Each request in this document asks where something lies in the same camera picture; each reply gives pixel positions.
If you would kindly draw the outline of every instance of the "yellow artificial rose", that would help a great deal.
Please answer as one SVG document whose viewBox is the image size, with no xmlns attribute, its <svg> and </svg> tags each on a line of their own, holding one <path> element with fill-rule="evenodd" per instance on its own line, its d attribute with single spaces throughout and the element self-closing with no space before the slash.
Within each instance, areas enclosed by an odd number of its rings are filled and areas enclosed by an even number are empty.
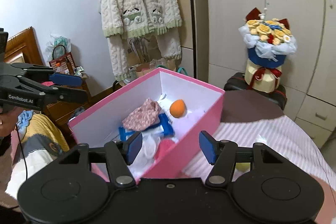
<svg viewBox="0 0 336 224">
<path fill-rule="evenodd" d="M 255 19 L 252 19 L 252 20 L 249 20 L 248 22 L 246 22 L 247 26 L 249 27 L 250 30 L 254 29 L 256 26 L 259 25 L 259 21 L 258 20 L 255 20 Z"/>
<path fill-rule="evenodd" d="M 280 43 L 281 43 L 281 40 L 279 39 L 279 38 L 273 38 L 273 45 L 275 45 L 275 46 L 277 46 L 277 45 L 280 45 Z"/>
<path fill-rule="evenodd" d="M 271 33 L 271 28 L 264 25 L 264 24 L 260 24 L 258 27 L 257 27 L 257 32 L 259 35 L 263 35 L 263 34 L 269 34 Z"/>
<path fill-rule="evenodd" d="M 251 30 L 251 34 L 253 34 L 253 35 L 257 34 L 257 30 L 256 29 L 252 29 Z"/>
<path fill-rule="evenodd" d="M 277 22 L 274 22 L 272 20 L 267 20 L 267 21 L 265 21 L 265 23 L 270 24 L 270 25 L 276 25 L 277 24 Z"/>
<path fill-rule="evenodd" d="M 274 36 L 279 38 L 279 39 L 283 39 L 285 33 L 283 31 L 280 30 L 274 30 Z"/>
<path fill-rule="evenodd" d="M 249 21 L 246 22 L 246 23 L 247 23 L 247 25 L 255 25 L 255 24 L 258 23 L 258 21 L 257 21 L 256 19 L 251 19 L 251 20 L 249 20 Z"/>
<path fill-rule="evenodd" d="M 263 42 L 265 42 L 265 41 L 268 40 L 268 36 L 266 36 L 265 34 L 263 34 L 263 35 L 260 36 L 260 40 L 263 41 Z"/>
<path fill-rule="evenodd" d="M 292 32 L 286 28 L 283 28 L 282 31 L 285 33 L 285 35 L 292 35 Z"/>
</svg>

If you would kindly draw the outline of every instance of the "orange sponge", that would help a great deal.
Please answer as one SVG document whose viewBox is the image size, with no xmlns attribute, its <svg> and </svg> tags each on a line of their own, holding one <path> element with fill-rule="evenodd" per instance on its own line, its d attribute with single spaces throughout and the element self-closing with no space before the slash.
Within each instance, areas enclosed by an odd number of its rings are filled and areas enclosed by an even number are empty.
<svg viewBox="0 0 336 224">
<path fill-rule="evenodd" d="M 175 118 L 180 118 L 184 115 L 186 110 L 185 103 L 183 100 L 176 100 L 170 106 L 169 112 Z"/>
</svg>

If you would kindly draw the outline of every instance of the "red basket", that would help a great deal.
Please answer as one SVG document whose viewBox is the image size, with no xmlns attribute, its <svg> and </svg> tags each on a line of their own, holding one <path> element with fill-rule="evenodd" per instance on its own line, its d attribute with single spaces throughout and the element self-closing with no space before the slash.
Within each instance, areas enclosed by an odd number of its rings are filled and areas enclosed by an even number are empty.
<svg viewBox="0 0 336 224">
<path fill-rule="evenodd" d="M 63 48 L 64 48 L 64 52 L 65 52 L 65 54 L 62 55 L 62 56 L 60 56 L 59 58 L 54 59 L 54 53 L 55 53 L 55 49 L 56 49 L 57 47 L 63 47 Z M 74 59 L 73 59 L 73 57 L 72 57 L 72 54 L 71 54 L 71 52 L 68 52 L 68 53 L 67 53 L 67 51 L 66 51 L 66 49 L 65 49 L 65 47 L 64 47 L 63 45 L 57 45 L 57 46 L 53 49 L 53 51 L 52 51 L 52 58 L 53 58 L 53 60 L 51 60 L 51 61 L 49 62 L 49 65 L 50 65 L 50 67 L 52 67 L 54 70 L 56 70 L 56 68 L 57 68 L 57 67 L 56 67 L 56 64 L 57 64 L 57 63 L 60 63 L 60 64 L 61 64 L 63 70 L 68 69 L 68 67 L 67 67 L 67 59 L 68 59 L 68 60 L 70 61 L 70 63 L 71 63 L 71 66 L 72 66 L 73 71 L 75 71 L 76 65 L 75 65 Z"/>
</svg>

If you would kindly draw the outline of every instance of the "black cable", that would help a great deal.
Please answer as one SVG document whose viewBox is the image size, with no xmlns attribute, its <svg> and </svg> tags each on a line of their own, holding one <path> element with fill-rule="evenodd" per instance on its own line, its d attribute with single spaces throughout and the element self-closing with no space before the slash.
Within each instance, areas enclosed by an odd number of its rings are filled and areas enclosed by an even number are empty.
<svg viewBox="0 0 336 224">
<path fill-rule="evenodd" d="M 22 152 L 22 157 L 23 157 L 23 161 L 25 162 L 25 167 L 26 167 L 26 180 L 28 179 L 28 167 L 27 167 L 27 162 L 26 162 L 26 158 L 25 158 L 25 154 L 23 153 L 23 147 L 22 147 L 22 143 L 21 143 L 21 139 L 20 139 L 20 134 L 19 134 L 19 130 L 17 129 L 17 125 L 15 124 L 15 129 L 16 129 L 16 133 L 17 133 L 17 137 L 19 138 L 19 142 L 20 142 L 20 148 L 21 148 L 21 152 Z M 16 208 L 18 208 L 19 206 L 15 206 L 12 208 L 8 208 L 10 210 L 14 210 Z"/>
</svg>

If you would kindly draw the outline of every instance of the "person's hand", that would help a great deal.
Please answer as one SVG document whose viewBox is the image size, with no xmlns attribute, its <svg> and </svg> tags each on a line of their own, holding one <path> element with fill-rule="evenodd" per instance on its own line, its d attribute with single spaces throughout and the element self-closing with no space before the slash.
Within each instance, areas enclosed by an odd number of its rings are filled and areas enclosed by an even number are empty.
<svg viewBox="0 0 336 224">
<path fill-rule="evenodd" d="M 14 107 L 11 111 L 5 114 L 0 114 L 0 137 L 8 136 L 15 129 L 18 116 L 22 112 L 23 108 Z"/>
</svg>

